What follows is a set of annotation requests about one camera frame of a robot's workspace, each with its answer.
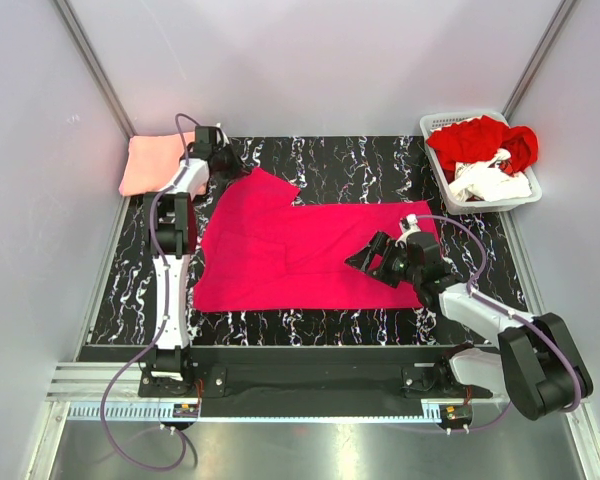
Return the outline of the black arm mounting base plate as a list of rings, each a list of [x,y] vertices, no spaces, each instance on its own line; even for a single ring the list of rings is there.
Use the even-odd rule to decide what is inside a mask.
[[[396,364],[207,364],[190,368],[181,380],[155,372],[142,372],[139,382],[140,396],[163,398],[355,391],[416,399],[463,399],[468,392],[476,398],[491,396],[479,387],[463,387],[443,380],[432,367]]]

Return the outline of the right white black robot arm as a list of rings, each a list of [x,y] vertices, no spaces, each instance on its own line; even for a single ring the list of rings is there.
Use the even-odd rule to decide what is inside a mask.
[[[415,232],[395,240],[376,233],[346,264],[392,288],[411,285],[420,303],[477,332],[497,353],[459,346],[434,371],[446,396],[468,385],[507,396],[526,418],[571,412],[593,392],[593,381],[565,321],[509,307],[462,282],[440,253],[434,235]]]

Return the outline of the magenta pink t shirt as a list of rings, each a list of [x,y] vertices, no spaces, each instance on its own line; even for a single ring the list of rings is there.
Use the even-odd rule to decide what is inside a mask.
[[[193,307],[204,313],[287,309],[417,308],[412,286],[382,284],[346,265],[382,231],[419,216],[433,232],[424,201],[294,205],[299,188],[261,168],[221,195],[201,241],[204,270]]]

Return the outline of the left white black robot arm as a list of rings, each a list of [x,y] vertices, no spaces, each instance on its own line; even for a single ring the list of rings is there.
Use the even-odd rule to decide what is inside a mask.
[[[188,267],[197,245],[194,199],[209,180],[233,180],[246,173],[221,126],[196,126],[184,146],[176,172],[143,197],[147,246],[156,276],[156,332],[143,356],[143,387],[163,388],[176,396],[195,386],[187,320]]]

